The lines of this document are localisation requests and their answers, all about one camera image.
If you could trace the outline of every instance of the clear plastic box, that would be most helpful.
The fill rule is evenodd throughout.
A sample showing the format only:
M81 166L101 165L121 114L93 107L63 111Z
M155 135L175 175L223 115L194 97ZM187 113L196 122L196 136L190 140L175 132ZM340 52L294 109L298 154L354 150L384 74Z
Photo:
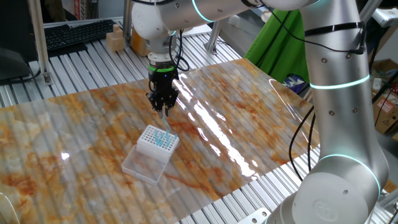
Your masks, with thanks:
M177 135L149 125L122 163L122 171L157 185L178 143Z

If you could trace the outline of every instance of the table surface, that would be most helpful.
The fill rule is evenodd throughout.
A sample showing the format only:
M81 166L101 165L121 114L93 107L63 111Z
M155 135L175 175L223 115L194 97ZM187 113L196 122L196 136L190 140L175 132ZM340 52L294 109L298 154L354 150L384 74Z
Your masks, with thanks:
M309 103L245 59L180 77L168 122L181 145L158 186L121 170L148 124L167 129L150 109L147 80L1 108L3 217L15 220L14 210L21 223L175 223L289 160ZM306 147L299 136L294 151Z

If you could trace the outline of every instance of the metal pole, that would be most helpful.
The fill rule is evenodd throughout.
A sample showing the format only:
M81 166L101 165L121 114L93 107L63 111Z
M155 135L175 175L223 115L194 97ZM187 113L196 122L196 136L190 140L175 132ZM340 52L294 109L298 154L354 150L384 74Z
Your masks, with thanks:
M205 43L205 49L208 53L216 55L217 54L217 39L220 35L221 26L223 25L223 20L217 21L213 25L213 30L211 31L209 42Z
M132 10L132 1L124 0L124 9L123 9L123 37L127 42L127 45L130 46L131 40L131 10Z
M45 43L44 25L40 0L28 0L30 16L32 17L33 30L36 40L36 49L39 56L39 65L44 81L47 85L52 85L49 70L49 55L47 54L47 44Z
M372 18L374 11L379 7L381 2L382 0L369 0L359 14L361 21L368 22Z

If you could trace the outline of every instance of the wooden block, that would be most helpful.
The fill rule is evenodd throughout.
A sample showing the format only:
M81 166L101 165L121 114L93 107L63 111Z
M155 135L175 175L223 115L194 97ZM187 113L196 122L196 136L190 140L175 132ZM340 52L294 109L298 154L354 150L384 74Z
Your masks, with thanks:
M393 181L388 179L386 186L384 187L384 190L386 190L386 192L393 193L393 191L397 189L398 189L397 185Z
M113 32L113 37L115 38L123 38L123 30L119 29Z
M124 38L117 38L114 36L114 33L106 34L106 46L112 51L119 51L124 49Z
M118 30L120 30L119 25L117 25L117 24L113 25L113 32L116 32Z
M141 57L145 57L150 53L150 50L147 49L145 40L138 35L134 28L132 28L130 46L132 47L133 51L135 51Z

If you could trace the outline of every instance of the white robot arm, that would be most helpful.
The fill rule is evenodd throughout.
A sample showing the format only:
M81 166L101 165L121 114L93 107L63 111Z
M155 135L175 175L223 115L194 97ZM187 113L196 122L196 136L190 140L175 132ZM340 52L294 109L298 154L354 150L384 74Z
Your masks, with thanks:
M156 6L136 3L135 29L148 40L150 50L158 56L164 55L161 62L149 58L152 71L156 71L150 78L171 69L172 65L165 63L170 60L169 49L159 43L164 43L174 30L217 21L262 3L262 0L164 0ZM362 224L372 212L389 171L374 129L368 56L364 47L358 50L363 41L363 24L356 1L264 0L264 3L276 9L300 9L322 145L318 164L298 192L283 201L266 223ZM165 81L169 89L172 87L170 79L157 81L158 84ZM154 98L170 94L177 97L178 92L153 91L148 98L154 109L161 112L163 102L154 102Z

